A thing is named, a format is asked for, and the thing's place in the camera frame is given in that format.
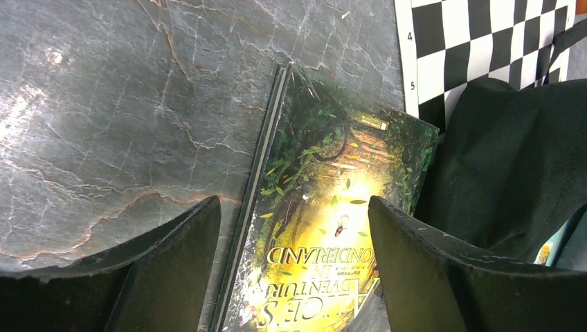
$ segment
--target gray marble table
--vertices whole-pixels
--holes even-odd
[[[276,64],[403,109],[392,0],[5,0],[0,268],[67,265],[222,201],[208,330]]]

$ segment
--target book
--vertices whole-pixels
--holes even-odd
[[[389,331],[367,215],[413,213],[438,128],[294,64],[281,66],[214,331]]]

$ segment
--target hardcover book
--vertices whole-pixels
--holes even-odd
[[[408,213],[438,129],[293,64],[276,75],[216,331],[389,331],[367,216]]]

